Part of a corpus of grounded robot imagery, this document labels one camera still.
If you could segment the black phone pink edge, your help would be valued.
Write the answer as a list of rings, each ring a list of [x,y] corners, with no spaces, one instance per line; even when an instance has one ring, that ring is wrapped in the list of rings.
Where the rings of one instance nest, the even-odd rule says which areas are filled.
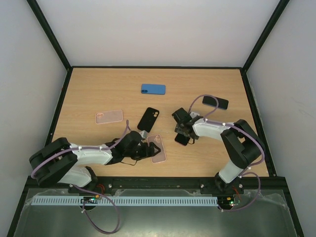
[[[190,139],[191,139],[190,137],[178,133],[174,141],[182,146],[187,146]]]

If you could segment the black phone case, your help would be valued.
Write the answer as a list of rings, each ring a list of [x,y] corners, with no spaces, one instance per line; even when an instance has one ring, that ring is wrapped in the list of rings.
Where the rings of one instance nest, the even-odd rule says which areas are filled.
[[[148,107],[140,119],[137,128],[140,131],[150,132],[159,116],[159,110]]]

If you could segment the black phone blue edge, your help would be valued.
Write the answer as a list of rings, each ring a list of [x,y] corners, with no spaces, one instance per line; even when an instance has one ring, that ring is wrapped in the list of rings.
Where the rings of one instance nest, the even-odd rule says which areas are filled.
[[[226,110],[229,105],[229,101],[226,99],[222,99],[219,97],[210,97],[210,96],[204,96],[202,103],[208,106],[216,107],[218,109]]]

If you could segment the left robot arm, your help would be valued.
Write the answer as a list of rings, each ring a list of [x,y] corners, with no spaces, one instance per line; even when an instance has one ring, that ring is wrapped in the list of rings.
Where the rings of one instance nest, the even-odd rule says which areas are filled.
[[[33,169],[31,177],[41,188],[68,184],[93,191],[99,181],[92,164],[112,165],[124,158],[140,161],[160,153],[161,148],[153,141],[146,141],[143,133],[130,131],[98,146],[82,146],[70,143],[65,137],[58,138],[32,155],[29,163]]]

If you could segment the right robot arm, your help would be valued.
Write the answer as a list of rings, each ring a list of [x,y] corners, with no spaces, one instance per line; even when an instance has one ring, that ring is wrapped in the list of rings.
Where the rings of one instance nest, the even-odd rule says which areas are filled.
[[[177,123],[175,132],[178,134],[194,140],[209,137],[224,143],[229,161],[215,175],[215,187],[220,193],[227,193],[237,177],[252,165],[257,165],[256,159],[261,158],[261,162],[265,159],[264,144],[243,119],[235,123],[212,121],[184,108],[176,110],[172,117]]]

